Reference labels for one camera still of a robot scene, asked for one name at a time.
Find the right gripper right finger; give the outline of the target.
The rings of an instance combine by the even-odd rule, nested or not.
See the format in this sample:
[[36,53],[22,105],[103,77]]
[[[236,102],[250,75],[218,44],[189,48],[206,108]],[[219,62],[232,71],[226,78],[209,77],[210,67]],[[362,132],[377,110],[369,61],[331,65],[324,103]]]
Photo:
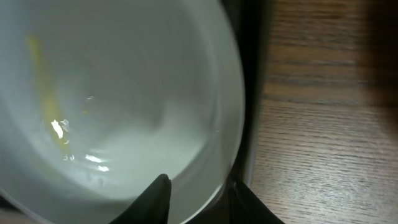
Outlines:
[[228,208],[230,224],[284,224],[242,181],[229,188]]

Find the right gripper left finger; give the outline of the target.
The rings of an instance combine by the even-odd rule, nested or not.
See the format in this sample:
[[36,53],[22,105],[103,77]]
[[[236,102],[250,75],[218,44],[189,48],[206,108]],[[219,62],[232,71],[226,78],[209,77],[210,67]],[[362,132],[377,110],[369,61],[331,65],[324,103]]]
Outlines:
[[160,174],[133,203],[110,224],[167,224],[172,183]]

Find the pale plate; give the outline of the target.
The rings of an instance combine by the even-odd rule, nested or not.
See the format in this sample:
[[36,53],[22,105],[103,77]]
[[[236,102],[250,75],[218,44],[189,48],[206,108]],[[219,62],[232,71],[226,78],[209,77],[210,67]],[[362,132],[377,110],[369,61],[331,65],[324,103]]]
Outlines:
[[161,174],[170,223],[220,193],[244,123],[220,1],[1,2],[1,196],[109,223]]

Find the brown serving tray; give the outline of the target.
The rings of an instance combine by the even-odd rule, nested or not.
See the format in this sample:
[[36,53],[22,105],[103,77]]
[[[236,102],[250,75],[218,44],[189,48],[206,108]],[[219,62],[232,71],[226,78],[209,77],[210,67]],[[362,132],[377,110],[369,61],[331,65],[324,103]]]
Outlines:
[[222,4],[232,23],[243,66],[245,96],[243,136],[237,158],[221,192],[188,224],[228,223],[228,190],[236,180],[241,180],[249,186],[254,170],[261,88],[265,77],[262,72],[262,57],[267,55],[274,1],[223,1]]

